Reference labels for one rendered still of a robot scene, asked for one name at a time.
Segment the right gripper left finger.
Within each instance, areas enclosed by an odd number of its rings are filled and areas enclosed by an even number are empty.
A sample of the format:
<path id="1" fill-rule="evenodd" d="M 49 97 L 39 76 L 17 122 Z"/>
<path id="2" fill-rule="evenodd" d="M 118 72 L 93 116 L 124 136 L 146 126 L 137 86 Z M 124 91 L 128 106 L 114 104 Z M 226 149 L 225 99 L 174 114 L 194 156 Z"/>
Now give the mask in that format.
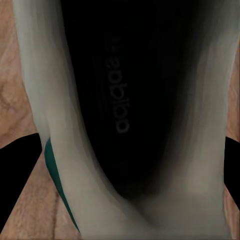
<path id="1" fill-rule="evenodd" d="M 18 138 L 0 149 L 0 233 L 41 152 L 38 133 Z"/>

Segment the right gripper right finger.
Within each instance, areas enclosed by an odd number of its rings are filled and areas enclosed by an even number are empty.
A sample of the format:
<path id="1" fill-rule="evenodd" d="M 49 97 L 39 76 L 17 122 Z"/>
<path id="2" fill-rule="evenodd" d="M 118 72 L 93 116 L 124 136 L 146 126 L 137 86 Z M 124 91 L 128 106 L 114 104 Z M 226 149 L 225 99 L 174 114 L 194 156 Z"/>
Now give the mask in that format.
<path id="1" fill-rule="evenodd" d="M 240 209 L 240 143 L 225 137 L 224 184 Z"/>

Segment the gym shoe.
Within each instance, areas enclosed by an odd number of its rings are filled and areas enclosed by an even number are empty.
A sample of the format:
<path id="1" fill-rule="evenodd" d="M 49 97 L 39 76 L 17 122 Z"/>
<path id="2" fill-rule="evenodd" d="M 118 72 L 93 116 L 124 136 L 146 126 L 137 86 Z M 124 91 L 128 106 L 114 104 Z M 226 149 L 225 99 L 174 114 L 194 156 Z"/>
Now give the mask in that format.
<path id="1" fill-rule="evenodd" d="M 240 0 L 12 0 L 47 169 L 83 240 L 232 240 Z"/>

